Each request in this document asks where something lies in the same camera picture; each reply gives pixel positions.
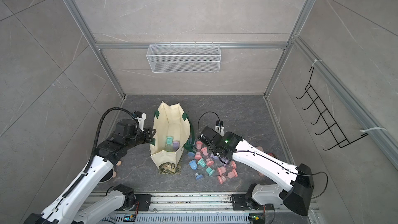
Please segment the teal hourglass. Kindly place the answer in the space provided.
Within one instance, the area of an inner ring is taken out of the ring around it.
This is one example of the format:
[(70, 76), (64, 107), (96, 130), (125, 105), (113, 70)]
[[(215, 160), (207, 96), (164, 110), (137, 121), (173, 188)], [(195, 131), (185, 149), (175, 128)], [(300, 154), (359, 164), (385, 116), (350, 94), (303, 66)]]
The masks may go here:
[(207, 167), (205, 171), (208, 174), (208, 176), (214, 176), (215, 174), (215, 170), (211, 167)]
[(167, 152), (173, 152), (173, 137), (172, 136), (167, 136), (166, 137), (166, 144), (165, 144), (165, 151)]

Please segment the cream canvas tote bag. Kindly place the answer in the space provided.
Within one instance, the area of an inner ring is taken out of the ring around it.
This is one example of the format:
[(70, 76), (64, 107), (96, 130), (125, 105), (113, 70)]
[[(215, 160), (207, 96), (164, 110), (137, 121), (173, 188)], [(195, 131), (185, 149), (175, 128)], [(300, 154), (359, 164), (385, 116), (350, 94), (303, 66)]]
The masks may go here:
[[(183, 152), (195, 151), (195, 131), (192, 122), (179, 103), (168, 105), (162, 102), (154, 112), (153, 129), (157, 133), (154, 136), (155, 145), (150, 145), (150, 157), (160, 172), (174, 174), (178, 170)], [(176, 152), (164, 150), (167, 136), (172, 136), (173, 141), (180, 142)]]

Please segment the purple hourglass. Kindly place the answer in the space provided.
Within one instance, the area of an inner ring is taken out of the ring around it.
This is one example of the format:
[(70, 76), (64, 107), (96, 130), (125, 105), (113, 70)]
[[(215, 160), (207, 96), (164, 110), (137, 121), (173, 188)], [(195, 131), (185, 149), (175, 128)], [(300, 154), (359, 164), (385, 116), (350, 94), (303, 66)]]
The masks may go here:
[(176, 152), (179, 149), (179, 147), (180, 147), (180, 142), (179, 141), (173, 141), (172, 142), (173, 152)]

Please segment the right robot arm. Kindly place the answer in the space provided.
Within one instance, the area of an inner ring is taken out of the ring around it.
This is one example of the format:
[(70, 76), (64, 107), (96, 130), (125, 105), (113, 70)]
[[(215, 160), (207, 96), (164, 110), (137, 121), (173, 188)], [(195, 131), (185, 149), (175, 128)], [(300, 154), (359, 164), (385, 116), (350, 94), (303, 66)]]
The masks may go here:
[(272, 153), (265, 153), (251, 145), (243, 137), (225, 132), (223, 121), (217, 119), (215, 128), (198, 128), (198, 141), (205, 143), (203, 161), (218, 158), (222, 166), (215, 169), (220, 184), (238, 176), (238, 162), (251, 167), (271, 179), (274, 184), (251, 184), (245, 194), (245, 203), (251, 209), (273, 204), (283, 205), (300, 216), (307, 216), (312, 200), (324, 195), (324, 191), (314, 196), (316, 173), (305, 164), (296, 166), (278, 160)]

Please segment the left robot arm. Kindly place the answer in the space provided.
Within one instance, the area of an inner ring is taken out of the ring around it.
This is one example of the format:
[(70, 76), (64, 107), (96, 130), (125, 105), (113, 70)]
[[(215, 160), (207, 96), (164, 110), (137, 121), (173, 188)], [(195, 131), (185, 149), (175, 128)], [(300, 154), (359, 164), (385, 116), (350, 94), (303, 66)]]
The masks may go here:
[[(127, 113), (129, 119), (119, 121), (114, 132), (100, 143), (98, 140), (102, 124), (112, 111)], [(112, 187), (106, 196), (85, 209), (82, 205), (100, 182), (114, 176), (114, 167), (127, 155), (129, 149), (151, 143), (156, 131), (144, 126), (145, 119), (146, 114), (142, 112), (132, 113), (121, 107), (108, 109), (99, 120), (93, 148), (84, 169), (48, 207), (40, 214), (30, 214), (24, 222), (26, 224), (96, 224), (116, 210), (138, 210), (139, 201), (134, 190), (125, 185)]]

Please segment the blue hourglass left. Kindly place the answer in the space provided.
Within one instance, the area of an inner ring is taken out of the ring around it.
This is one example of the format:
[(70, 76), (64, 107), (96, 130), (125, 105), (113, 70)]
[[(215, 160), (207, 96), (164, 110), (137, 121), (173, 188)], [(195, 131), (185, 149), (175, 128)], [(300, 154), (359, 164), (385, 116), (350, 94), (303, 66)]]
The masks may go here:
[(189, 166), (190, 166), (190, 168), (191, 168), (192, 170), (197, 170), (197, 168), (198, 168), (197, 162), (196, 162), (195, 160), (191, 160), (191, 161), (189, 162)]

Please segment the teal hourglass front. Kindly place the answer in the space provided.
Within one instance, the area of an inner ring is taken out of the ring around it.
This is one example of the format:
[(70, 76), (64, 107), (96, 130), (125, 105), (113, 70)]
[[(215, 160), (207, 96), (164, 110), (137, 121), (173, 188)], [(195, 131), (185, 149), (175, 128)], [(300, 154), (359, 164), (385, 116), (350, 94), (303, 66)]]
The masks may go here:
[(205, 171), (208, 174), (208, 176), (214, 176), (215, 174), (215, 170), (211, 167), (207, 167)]

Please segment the blue hourglass lying front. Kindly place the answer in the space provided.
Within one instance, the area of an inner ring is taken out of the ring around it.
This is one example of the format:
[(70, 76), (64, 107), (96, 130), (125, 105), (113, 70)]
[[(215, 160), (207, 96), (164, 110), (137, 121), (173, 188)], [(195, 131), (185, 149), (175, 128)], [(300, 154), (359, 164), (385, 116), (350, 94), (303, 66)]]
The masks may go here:
[(201, 180), (204, 176), (202, 174), (196, 173), (194, 175), (194, 177), (195, 177), (195, 180)]

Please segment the pink hourglass front right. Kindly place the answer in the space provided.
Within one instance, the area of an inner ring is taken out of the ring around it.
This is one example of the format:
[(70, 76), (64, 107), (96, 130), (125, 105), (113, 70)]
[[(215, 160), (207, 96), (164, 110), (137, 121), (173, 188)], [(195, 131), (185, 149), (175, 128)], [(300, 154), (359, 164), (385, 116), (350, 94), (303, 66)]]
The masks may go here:
[(231, 170), (230, 172), (227, 173), (227, 177), (229, 179), (232, 179), (234, 177), (238, 177), (237, 171), (235, 169)]

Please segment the pink toy at left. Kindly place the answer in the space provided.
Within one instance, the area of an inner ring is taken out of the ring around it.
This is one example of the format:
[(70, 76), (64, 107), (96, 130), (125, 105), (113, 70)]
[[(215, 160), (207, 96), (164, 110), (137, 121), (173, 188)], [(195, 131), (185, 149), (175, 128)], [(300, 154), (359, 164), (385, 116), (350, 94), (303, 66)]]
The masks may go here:
[(110, 181), (111, 179), (115, 178), (117, 176), (117, 171), (115, 170), (115, 168), (121, 166), (122, 161), (118, 161), (116, 163), (116, 165), (105, 174), (105, 176), (100, 180), (101, 183), (105, 183), (107, 181)]

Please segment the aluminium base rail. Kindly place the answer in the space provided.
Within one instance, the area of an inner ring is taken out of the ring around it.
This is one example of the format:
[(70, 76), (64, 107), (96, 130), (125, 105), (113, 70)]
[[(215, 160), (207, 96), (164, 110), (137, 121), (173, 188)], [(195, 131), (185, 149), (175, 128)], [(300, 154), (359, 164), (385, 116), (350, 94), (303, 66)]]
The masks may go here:
[(243, 192), (138, 192), (138, 209), (117, 210), (101, 224), (323, 224), (315, 201), (307, 216), (282, 204), (250, 208)]

